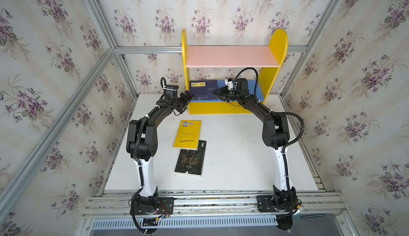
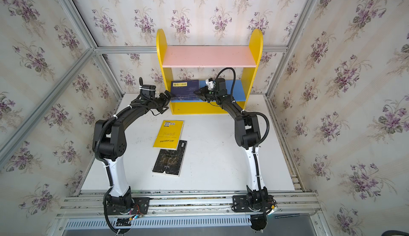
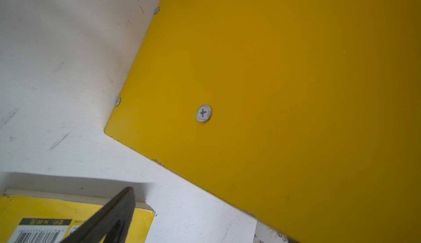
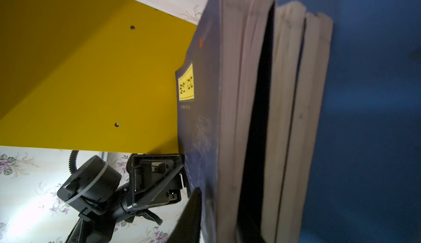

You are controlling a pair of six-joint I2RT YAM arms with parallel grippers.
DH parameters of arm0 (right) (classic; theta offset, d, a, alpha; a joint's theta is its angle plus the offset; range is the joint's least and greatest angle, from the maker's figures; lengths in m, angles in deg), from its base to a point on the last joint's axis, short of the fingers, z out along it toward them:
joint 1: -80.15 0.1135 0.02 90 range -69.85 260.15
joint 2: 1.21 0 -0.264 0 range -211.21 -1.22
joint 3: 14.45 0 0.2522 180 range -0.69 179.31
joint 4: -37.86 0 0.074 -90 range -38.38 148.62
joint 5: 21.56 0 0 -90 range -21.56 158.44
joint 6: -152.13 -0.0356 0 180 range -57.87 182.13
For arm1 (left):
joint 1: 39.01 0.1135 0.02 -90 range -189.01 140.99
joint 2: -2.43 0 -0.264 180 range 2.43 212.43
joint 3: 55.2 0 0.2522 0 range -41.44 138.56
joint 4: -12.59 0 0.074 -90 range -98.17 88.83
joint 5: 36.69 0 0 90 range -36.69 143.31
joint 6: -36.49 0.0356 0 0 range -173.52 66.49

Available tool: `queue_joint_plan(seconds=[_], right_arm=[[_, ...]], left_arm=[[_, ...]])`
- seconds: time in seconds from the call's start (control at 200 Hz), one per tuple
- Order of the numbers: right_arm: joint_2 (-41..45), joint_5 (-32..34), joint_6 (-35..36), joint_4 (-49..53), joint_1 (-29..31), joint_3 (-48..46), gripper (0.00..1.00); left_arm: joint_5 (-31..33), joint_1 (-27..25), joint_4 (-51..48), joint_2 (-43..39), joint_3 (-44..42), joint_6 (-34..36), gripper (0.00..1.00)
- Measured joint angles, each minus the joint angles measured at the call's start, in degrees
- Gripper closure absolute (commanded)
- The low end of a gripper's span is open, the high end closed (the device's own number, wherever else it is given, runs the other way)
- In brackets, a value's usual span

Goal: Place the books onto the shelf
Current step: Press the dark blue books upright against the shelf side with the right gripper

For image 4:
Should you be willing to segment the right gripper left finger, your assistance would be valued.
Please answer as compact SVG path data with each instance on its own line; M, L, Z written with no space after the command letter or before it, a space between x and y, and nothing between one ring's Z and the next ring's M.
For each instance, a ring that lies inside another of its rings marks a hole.
M195 188L166 243L199 243L201 235L202 193Z

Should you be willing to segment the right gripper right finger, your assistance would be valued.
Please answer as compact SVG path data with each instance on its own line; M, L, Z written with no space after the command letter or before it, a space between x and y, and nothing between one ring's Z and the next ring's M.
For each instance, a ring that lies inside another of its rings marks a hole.
M237 243L265 243L265 240L254 227L237 226L236 229Z

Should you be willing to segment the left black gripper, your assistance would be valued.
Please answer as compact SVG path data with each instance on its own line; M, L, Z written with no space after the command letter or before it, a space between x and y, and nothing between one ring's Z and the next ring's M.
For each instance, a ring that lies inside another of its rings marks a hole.
M126 170L129 173L126 212L158 225L163 223L150 209L181 201L183 158L179 154L132 154Z

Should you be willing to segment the navy book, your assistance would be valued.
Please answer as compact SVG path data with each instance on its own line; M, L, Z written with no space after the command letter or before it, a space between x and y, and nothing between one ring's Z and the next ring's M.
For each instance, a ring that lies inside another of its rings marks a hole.
M333 21L329 16L321 12L317 13L316 16L321 21L320 37L318 53L316 55L316 71L314 74L314 84L312 87L309 122L307 127L303 154L301 156L300 161L298 189L296 193L296 202L294 204L294 213L292 218L292 229L290 235L292 243L297 243L299 241L301 220L303 215L305 196L309 182L310 166L318 131L319 117L322 106L328 62L330 59L330 48L333 32Z
M276 241L278 243L291 243L292 218L296 193L300 161L303 154L307 127L309 122L312 87L316 71L321 21L314 14L305 15L305 32L303 48L294 99L291 132L286 156L286 169L284 174L280 209L278 215Z
M260 232L275 242L306 7L299 1L275 10L269 117Z

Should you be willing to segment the dark blue text-covered book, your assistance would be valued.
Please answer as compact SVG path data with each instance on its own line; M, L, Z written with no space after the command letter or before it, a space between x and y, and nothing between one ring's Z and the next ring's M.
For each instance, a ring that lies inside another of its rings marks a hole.
M178 146L207 243L237 241L253 109L268 115L276 0L208 0L176 71Z

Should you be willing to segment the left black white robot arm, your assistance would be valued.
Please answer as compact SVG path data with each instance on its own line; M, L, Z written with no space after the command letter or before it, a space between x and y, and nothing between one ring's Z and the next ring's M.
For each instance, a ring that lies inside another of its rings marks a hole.
M151 211L181 201L184 159L180 154L131 154L126 163L129 180L95 155L76 166L78 151L69 158L70 177L57 196L79 212L68 243L108 243L115 225L143 217L157 225L162 219Z

